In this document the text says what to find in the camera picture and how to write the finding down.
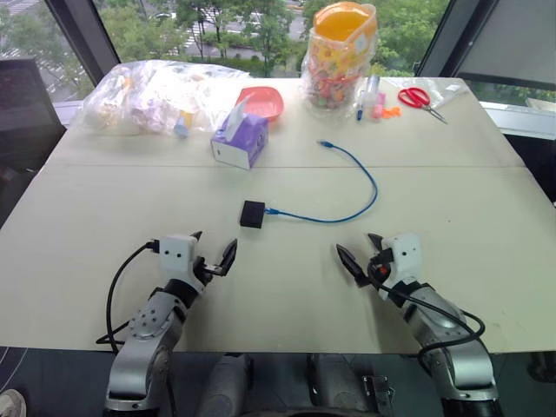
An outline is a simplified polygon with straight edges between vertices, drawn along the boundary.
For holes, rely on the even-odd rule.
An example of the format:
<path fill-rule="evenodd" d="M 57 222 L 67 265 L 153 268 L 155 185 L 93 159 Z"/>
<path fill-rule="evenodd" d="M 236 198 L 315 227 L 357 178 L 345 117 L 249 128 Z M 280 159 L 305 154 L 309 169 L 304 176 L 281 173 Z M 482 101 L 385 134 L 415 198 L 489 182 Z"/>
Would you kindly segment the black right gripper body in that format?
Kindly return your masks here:
<path fill-rule="evenodd" d="M 391 275 L 394 254 L 391 248 L 383 249 L 369 260 L 367 275 L 374 287 L 382 285 Z"/>

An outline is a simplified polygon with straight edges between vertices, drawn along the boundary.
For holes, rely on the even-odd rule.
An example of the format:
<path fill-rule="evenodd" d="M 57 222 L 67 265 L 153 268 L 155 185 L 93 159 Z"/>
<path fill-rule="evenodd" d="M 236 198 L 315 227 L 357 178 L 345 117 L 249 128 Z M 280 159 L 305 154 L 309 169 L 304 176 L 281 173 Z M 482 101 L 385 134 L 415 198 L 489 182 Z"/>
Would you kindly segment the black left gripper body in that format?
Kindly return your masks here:
<path fill-rule="evenodd" d="M 207 286 L 215 275 L 225 276 L 227 269 L 221 265 L 207 264 L 204 257 L 197 256 L 193 264 L 193 273 L 203 286 Z"/>

